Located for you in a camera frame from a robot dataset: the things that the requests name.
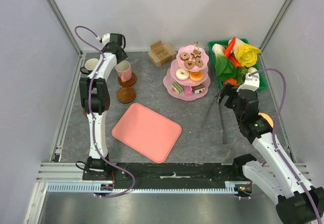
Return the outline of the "metal serving tongs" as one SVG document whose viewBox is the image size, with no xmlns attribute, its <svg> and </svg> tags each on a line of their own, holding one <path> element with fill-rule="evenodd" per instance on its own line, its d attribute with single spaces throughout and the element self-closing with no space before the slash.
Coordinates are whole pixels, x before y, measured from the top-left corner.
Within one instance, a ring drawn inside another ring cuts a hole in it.
<svg viewBox="0 0 324 224">
<path fill-rule="evenodd" d="M 208 110 L 207 110 L 207 112 L 206 112 L 206 114 L 204 116 L 204 119 L 203 119 L 200 127 L 203 128 L 204 123 L 205 123 L 207 117 L 209 116 L 212 107 L 216 104 L 217 105 L 217 109 L 218 109 L 218 120 L 219 120 L 220 125 L 221 125 L 222 144 L 223 145 L 227 145 L 228 144 L 228 142 L 227 142 L 227 132 L 226 132 L 226 128 L 225 128 L 225 121 L 224 121 L 224 117 L 223 117 L 222 106 L 218 102 L 219 95 L 220 95 L 220 92 L 218 92 L 218 94 L 211 101 L 211 103 L 210 103 L 210 105 L 208 107 Z"/>
</svg>

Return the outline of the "pink mug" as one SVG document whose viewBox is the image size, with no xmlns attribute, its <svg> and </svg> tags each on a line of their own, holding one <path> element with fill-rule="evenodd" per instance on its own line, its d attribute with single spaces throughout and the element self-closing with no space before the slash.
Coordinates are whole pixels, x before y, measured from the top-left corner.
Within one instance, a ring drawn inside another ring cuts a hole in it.
<svg viewBox="0 0 324 224">
<path fill-rule="evenodd" d="M 131 69 L 131 64 L 128 61 L 126 60 L 121 61 L 115 66 L 115 69 L 117 71 L 118 77 L 121 80 L 121 82 L 126 82 L 131 79 L 132 69 Z"/>
</svg>

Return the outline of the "black mug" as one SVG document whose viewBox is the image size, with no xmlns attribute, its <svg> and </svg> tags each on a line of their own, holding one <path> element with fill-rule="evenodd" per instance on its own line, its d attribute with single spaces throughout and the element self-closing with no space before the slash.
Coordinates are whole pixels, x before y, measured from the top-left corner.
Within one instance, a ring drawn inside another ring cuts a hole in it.
<svg viewBox="0 0 324 224">
<path fill-rule="evenodd" d="M 89 75 L 96 68 L 99 60 L 96 58 L 89 59 L 85 62 L 84 66 L 80 68 L 81 74 Z"/>
</svg>

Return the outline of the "small orange glazed donut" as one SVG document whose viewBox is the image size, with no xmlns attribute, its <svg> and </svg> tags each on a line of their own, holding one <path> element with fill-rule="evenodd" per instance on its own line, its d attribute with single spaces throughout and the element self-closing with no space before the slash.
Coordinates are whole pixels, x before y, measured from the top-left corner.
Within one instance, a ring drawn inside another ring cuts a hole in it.
<svg viewBox="0 0 324 224">
<path fill-rule="evenodd" d="M 201 80 L 203 79 L 204 74 L 203 74 L 202 71 L 197 71 L 197 72 L 192 72 L 192 71 L 190 71 L 190 73 L 189 73 L 189 77 L 190 77 L 190 79 L 191 79 L 192 81 L 194 81 L 194 82 L 199 82 L 199 81 L 201 81 Z"/>
</svg>

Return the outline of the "heart shaped cookie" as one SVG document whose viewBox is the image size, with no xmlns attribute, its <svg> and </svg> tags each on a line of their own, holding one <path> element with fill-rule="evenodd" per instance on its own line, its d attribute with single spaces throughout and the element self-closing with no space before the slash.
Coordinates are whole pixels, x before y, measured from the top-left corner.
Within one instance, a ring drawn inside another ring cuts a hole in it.
<svg viewBox="0 0 324 224">
<path fill-rule="evenodd" d="M 184 65 L 188 70 L 191 70 L 195 66 L 195 62 L 192 60 L 184 61 Z"/>
</svg>

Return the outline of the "small chocolate nut donut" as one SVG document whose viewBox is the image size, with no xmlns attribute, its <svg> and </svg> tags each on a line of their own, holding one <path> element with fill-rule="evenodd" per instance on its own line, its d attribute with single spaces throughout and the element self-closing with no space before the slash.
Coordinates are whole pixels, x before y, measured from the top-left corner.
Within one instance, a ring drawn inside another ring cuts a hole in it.
<svg viewBox="0 0 324 224">
<path fill-rule="evenodd" d="M 187 52 L 182 52 L 180 54 L 180 59 L 183 60 L 183 61 L 187 61 L 190 59 L 190 54 L 188 54 Z"/>
</svg>

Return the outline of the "star shaped cookie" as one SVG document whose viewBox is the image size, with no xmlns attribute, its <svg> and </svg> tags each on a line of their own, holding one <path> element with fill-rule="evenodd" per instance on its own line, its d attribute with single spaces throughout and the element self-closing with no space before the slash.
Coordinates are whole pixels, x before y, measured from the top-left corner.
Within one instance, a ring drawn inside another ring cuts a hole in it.
<svg viewBox="0 0 324 224">
<path fill-rule="evenodd" d="M 194 49 L 193 52 L 191 53 L 192 57 L 194 59 L 200 58 L 201 57 L 201 51 Z"/>
</svg>

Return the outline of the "green layered cake slice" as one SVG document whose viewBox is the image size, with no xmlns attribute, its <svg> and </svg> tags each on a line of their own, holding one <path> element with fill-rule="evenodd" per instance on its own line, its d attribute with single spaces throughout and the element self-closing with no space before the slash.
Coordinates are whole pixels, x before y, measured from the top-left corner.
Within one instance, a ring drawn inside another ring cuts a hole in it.
<svg viewBox="0 0 324 224">
<path fill-rule="evenodd" d="M 184 87 L 179 84 L 178 82 L 172 83 L 172 90 L 178 94 L 182 93 L 184 91 Z"/>
</svg>

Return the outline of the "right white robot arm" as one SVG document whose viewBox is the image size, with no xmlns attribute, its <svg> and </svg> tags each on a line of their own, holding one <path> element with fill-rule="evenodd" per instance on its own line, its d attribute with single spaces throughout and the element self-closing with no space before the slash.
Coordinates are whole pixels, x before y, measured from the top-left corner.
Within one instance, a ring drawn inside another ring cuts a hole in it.
<svg viewBox="0 0 324 224">
<path fill-rule="evenodd" d="M 248 178 L 274 203 L 282 223 L 322 222 L 323 188 L 314 187 L 285 152 L 270 123 L 259 114 L 256 91 L 225 84 L 219 99 L 234 111 L 241 134 L 263 156 L 270 170 L 251 154 L 234 159 L 233 177 Z"/>
</svg>

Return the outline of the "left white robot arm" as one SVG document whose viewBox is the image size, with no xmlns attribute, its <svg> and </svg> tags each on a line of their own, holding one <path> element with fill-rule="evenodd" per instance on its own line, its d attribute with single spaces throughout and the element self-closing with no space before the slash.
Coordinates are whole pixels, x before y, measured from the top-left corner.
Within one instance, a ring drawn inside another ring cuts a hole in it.
<svg viewBox="0 0 324 224">
<path fill-rule="evenodd" d="M 81 68 L 86 77 L 79 80 L 80 101 L 90 129 L 90 152 L 84 166 L 84 179 L 106 180 L 113 172 L 105 140 L 105 120 L 110 107 L 107 80 L 116 65 L 127 57 L 126 39 L 118 33 L 107 33 L 96 39 L 103 45 L 102 49 L 97 49 L 100 57 L 86 61 Z"/>
</svg>

